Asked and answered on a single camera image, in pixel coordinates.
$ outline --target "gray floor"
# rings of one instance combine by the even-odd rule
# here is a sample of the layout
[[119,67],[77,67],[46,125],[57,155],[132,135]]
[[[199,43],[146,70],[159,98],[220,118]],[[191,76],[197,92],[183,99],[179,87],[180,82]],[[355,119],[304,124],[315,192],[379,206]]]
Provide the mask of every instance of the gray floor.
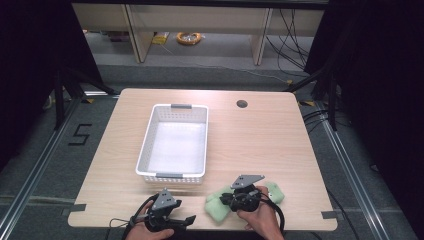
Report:
[[[276,53],[269,44],[265,47],[262,64],[253,65],[249,37],[244,35],[205,34],[198,45],[181,46],[175,41],[175,33],[171,33],[165,46],[151,47],[142,64],[135,62],[128,42],[112,43],[106,35],[99,33],[89,33],[86,37],[105,83],[116,90],[142,87],[281,91],[287,87],[288,80],[297,82],[302,78],[283,73],[279,67],[291,74],[305,75],[287,61],[277,61]],[[312,40],[299,38],[304,49],[309,49]],[[272,37],[271,41],[281,45],[277,44],[280,41],[277,37]],[[301,62],[298,54],[290,50],[286,50],[286,53]],[[297,99],[310,100],[309,93],[313,86],[309,84],[297,91]],[[99,98],[91,104],[78,105],[9,239],[105,238],[106,229],[70,227],[63,211],[72,206],[78,194],[116,101]],[[303,115],[316,110],[313,106],[301,106],[300,109]],[[53,133],[54,115],[55,111],[51,108],[40,116],[20,155],[12,159],[0,174],[0,214],[6,213],[42,154]],[[324,125],[312,122],[317,119],[308,121],[306,127],[310,131],[324,182],[346,211],[360,239],[374,239]],[[381,176],[369,168],[372,160],[354,128],[349,125],[348,116],[338,112],[337,121],[338,134],[390,239],[417,239]],[[81,129],[82,133],[86,131],[90,134],[87,144],[69,146],[69,143],[81,140],[73,134],[77,126],[84,123],[92,124],[89,128]],[[333,200],[332,203],[336,212],[340,213],[339,206]],[[341,217],[338,223],[337,230],[317,234],[322,239],[355,239],[346,217]],[[120,239],[121,234],[122,229],[113,229],[109,239]],[[286,239],[315,237],[309,232],[289,231]]]

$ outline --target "wooden table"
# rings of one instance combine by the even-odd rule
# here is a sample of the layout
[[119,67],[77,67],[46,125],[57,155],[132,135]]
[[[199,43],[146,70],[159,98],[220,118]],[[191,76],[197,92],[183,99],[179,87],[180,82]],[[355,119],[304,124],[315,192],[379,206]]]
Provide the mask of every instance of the wooden table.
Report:
[[[238,100],[248,103],[237,106]],[[280,204],[286,230],[332,231],[336,219],[296,99],[291,93],[125,89],[115,106],[72,212],[74,227],[108,227],[112,218],[129,219],[164,185],[144,182],[135,173],[137,159],[157,103],[209,107],[206,174],[202,185],[166,187],[181,207],[170,217],[197,215],[189,229],[242,230],[245,222],[230,213],[215,223],[204,211],[206,196],[230,185],[240,174],[261,174],[286,195]]]

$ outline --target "black cable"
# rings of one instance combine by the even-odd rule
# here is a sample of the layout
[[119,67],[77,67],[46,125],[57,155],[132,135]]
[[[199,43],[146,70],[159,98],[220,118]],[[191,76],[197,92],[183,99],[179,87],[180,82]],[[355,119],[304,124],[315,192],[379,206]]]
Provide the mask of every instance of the black cable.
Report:
[[345,210],[343,209],[342,205],[339,203],[339,201],[337,201],[336,197],[334,196],[334,194],[326,187],[328,195],[330,195],[330,197],[334,200],[334,202],[336,203],[336,205],[340,208],[340,210],[342,211],[343,217],[346,218],[347,222],[349,223],[350,228],[352,229],[353,234],[355,235],[356,240],[359,240],[359,235],[356,232],[355,228],[353,227],[352,222],[350,221],[349,217],[347,216],[347,213],[345,212]]
[[131,231],[131,229],[135,226],[136,224],[136,219],[138,217],[138,215],[140,214],[141,210],[147,205],[147,203],[149,203],[151,200],[156,200],[159,196],[159,193],[149,197],[143,204],[141,204],[141,206],[138,208],[137,212],[134,214],[134,216],[132,216],[130,218],[130,221],[128,221],[127,227],[125,228],[124,234],[122,235],[122,240],[125,240],[125,238],[127,237],[128,233]]
[[280,66],[280,56],[283,55],[283,57],[285,57],[286,60],[288,61],[293,61],[291,63],[293,64],[299,64],[298,62],[295,62],[293,59],[291,59],[289,56],[285,55],[284,53],[280,52],[280,50],[278,50],[278,48],[271,42],[271,40],[268,38],[268,36],[266,37],[266,39],[268,40],[269,44],[271,45],[271,47],[274,49],[274,51],[277,53],[277,65],[278,65],[278,69],[280,69],[281,72],[287,74],[287,75],[292,75],[292,76],[296,76],[296,77],[307,77],[304,75],[299,75],[299,74],[294,74],[294,73],[289,73],[287,71],[284,71],[281,66]]
[[281,210],[281,208],[277,204],[275,204],[273,201],[271,201],[271,199],[267,195],[263,194],[262,192],[261,192],[261,194],[268,199],[265,200],[265,199],[261,198],[260,201],[268,204],[270,207],[272,207],[278,213],[278,216],[280,217],[280,232],[281,232],[281,234],[283,234],[284,233],[284,226],[286,224],[286,219],[284,218],[283,211]]
[[106,231],[105,240],[108,240],[108,239],[109,239],[110,230],[112,229],[112,221],[121,221],[121,222],[125,222],[124,224],[121,224],[121,225],[116,226],[116,227],[114,227],[114,228],[122,227],[122,226],[124,226],[125,224],[128,224],[128,221],[127,221],[127,220],[123,220],[123,219],[119,219],[119,218],[112,218],[112,219],[109,221],[109,228],[108,228],[108,229],[107,229],[107,231]]
[[322,238],[317,233],[314,233],[314,232],[310,232],[310,233],[314,235],[318,240],[322,240]]
[[284,45],[282,45],[280,48],[277,48],[269,39],[268,36],[266,36],[266,39],[268,40],[269,44],[271,45],[271,47],[274,49],[274,51],[278,54],[278,56],[281,56],[283,58],[285,58],[287,61],[291,62],[293,65],[295,65],[296,67],[300,68],[303,70],[303,66],[296,62],[293,58],[289,57],[288,55],[286,55],[285,53],[283,53],[281,50],[284,47]]
[[309,125],[309,124],[312,124],[312,123],[315,123],[315,122],[318,122],[317,124],[315,124],[309,131],[308,131],[308,134],[310,134],[313,130],[315,130],[315,128],[316,127],[318,127],[318,125],[320,125],[321,123],[323,123],[323,122],[325,122],[325,121],[327,121],[328,120],[328,118],[324,118],[324,119],[318,119],[318,120],[315,120],[315,121],[313,121],[313,122],[310,122],[310,123],[307,123],[306,125]]
[[316,117],[316,116],[319,116],[319,115],[327,113],[327,112],[328,112],[328,110],[317,110],[317,111],[313,111],[313,112],[310,112],[308,114],[305,114],[304,116],[302,116],[302,118],[303,118],[303,121],[306,122],[307,120],[311,119],[312,117]]
[[[305,59],[303,58],[303,54],[302,54],[302,52],[301,52],[301,50],[303,50],[303,51],[305,51],[305,50],[299,46],[299,43],[298,43],[298,41],[297,41],[297,36],[296,36],[296,26],[295,26],[295,24],[294,24],[294,15],[295,15],[295,10],[294,10],[294,9],[292,10],[292,18],[291,18],[291,19],[292,19],[292,22],[291,22],[291,24],[290,24],[290,27],[289,27],[289,25],[287,24],[287,21],[286,21],[286,19],[284,18],[284,15],[283,15],[283,12],[281,11],[281,9],[280,9],[280,15],[281,15],[281,18],[283,19],[284,25],[286,26],[288,36],[290,36],[290,38],[292,39],[292,41],[293,41],[293,43],[295,44],[296,48],[298,49],[298,51],[295,51],[295,52],[299,54],[299,57],[300,57],[300,59],[302,60],[303,65],[305,65]],[[291,32],[292,26],[293,26],[293,32],[294,32],[294,34],[295,34],[295,36],[294,36],[294,37],[293,37],[293,34],[292,34],[292,32]]]
[[303,65],[305,66],[306,65],[306,60],[303,57],[302,51],[300,50],[302,48],[300,47],[299,42],[297,41],[296,24],[294,23],[294,15],[296,13],[296,9],[292,9],[291,12],[292,12],[292,24],[293,24],[293,33],[294,33],[294,41],[293,42],[295,42],[296,47],[297,47],[297,50],[298,50],[298,53],[299,53],[299,57],[302,60]]
[[288,49],[292,50],[293,52],[298,53],[298,51],[296,51],[296,49],[293,49],[292,47],[290,47],[289,45],[287,45],[286,41],[287,41],[287,38],[288,38],[288,37],[289,37],[289,36],[287,35],[287,36],[286,36],[286,38],[283,40],[283,39],[281,38],[281,36],[278,36],[278,38],[281,40],[281,43],[282,43],[284,46],[286,46]]

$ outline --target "basket handle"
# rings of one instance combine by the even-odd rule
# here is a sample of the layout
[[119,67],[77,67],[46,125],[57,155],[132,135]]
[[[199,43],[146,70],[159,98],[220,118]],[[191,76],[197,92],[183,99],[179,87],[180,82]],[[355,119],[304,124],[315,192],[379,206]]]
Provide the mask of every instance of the basket handle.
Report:
[[191,104],[171,104],[171,108],[178,108],[178,109],[191,109]]
[[156,173],[157,178],[183,178],[179,173]]

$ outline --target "yellow object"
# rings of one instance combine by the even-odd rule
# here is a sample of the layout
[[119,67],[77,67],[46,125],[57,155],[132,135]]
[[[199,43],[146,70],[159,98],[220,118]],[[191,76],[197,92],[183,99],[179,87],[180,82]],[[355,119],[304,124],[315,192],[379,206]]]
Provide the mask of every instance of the yellow object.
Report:
[[195,45],[202,39],[200,33],[184,33],[177,34],[177,42],[183,45]]
[[166,39],[168,39],[169,32],[158,32],[152,39],[153,44],[163,45],[166,43]]
[[299,106],[308,106],[308,107],[314,107],[315,102],[314,101],[299,101],[297,102]]
[[81,101],[82,103],[93,103],[94,99],[93,98],[87,98]]

